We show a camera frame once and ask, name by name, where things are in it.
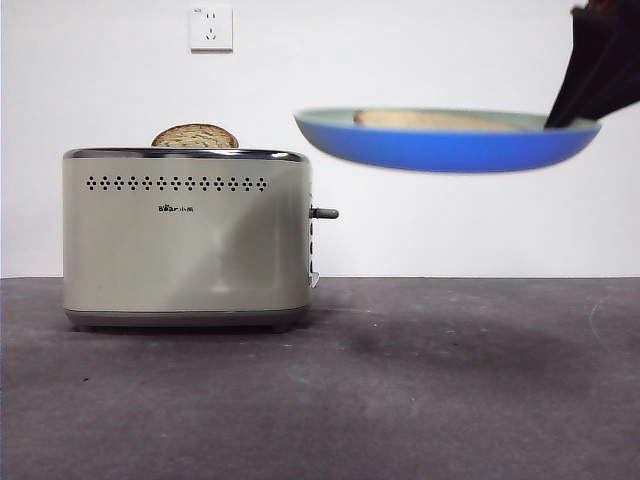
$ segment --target wall socket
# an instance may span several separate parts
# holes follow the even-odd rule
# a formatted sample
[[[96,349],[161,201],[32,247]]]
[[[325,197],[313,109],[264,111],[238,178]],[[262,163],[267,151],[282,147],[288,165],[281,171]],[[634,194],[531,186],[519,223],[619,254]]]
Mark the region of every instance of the wall socket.
[[[191,7],[189,13],[191,50],[233,50],[233,9],[231,5]]]

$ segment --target toaster brand logo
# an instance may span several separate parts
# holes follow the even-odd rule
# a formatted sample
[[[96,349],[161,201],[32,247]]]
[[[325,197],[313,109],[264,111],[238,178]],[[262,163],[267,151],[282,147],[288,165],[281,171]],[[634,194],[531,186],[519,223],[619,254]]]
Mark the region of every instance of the toaster brand logo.
[[[165,212],[188,212],[188,213],[192,213],[193,212],[193,207],[185,207],[184,205],[181,205],[181,206],[158,205],[158,211],[160,213],[165,213]]]

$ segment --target white wall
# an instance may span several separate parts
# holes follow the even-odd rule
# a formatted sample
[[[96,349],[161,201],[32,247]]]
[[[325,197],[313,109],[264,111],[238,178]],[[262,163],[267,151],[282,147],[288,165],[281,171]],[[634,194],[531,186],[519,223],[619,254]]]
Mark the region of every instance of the white wall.
[[[316,151],[292,112],[547,112],[574,0],[233,1],[235,51],[191,54],[183,0],[3,2],[3,275],[61,275],[61,155],[211,122],[308,154],[324,275],[640,275],[640,105],[555,167],[410,173]]]

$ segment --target gray floor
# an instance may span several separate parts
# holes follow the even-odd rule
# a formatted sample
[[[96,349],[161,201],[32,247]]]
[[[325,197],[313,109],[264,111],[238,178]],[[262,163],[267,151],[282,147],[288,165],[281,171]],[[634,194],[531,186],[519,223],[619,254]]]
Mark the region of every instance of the gray floor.
[[[640,279],[323,279],[284,335],[1,286],[6,479],[640,477]]]

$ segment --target toast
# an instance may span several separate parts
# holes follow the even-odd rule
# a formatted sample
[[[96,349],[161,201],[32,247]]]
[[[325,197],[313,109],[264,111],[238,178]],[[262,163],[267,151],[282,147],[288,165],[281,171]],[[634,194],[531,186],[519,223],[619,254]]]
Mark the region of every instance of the toast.
[[[224,128],[205,123],[171,127],[151,143],[154,147],[237,148],[238,140]]]
[[[514,131],[522,127],[464,113],[422,110],[358,110],[353,116],[358,125],[368,127],[407,128],[415,130]]]

